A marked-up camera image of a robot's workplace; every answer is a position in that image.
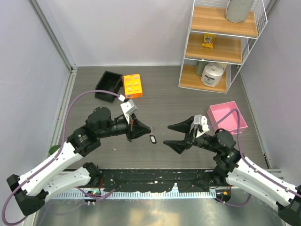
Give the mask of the black key fob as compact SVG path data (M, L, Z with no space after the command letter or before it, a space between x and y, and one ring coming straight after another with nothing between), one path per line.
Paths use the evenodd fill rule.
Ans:
M150 134L150 141L152 144L156 144L157 143L157 139L153 134Z

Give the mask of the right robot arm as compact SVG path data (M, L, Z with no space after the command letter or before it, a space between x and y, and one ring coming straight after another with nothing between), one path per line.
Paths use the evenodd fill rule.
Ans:
M213 136L207 134L210 127L203 115L191 116L168 128L185 134L183 140L163 142L178 154L192 146L215 153L212 174L217 185L236 186L276 210L286 223L301 224L300 186L289 184L253 163L235 148L236 141L229 131L218 129Z

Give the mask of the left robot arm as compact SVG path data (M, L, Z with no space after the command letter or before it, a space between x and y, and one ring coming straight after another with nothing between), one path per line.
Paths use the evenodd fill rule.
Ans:
M102 138L125 135L132 141L150 132L150 127L140 122L132 109L123 109L122 115L112 119L107 107L98 107L85 125L76 129L52 155L23 175L9 176L7 183L23 215L31 215L51 197L69 188L99 185L100 173L92 163L84 164L74 174L59 173L100 147Z

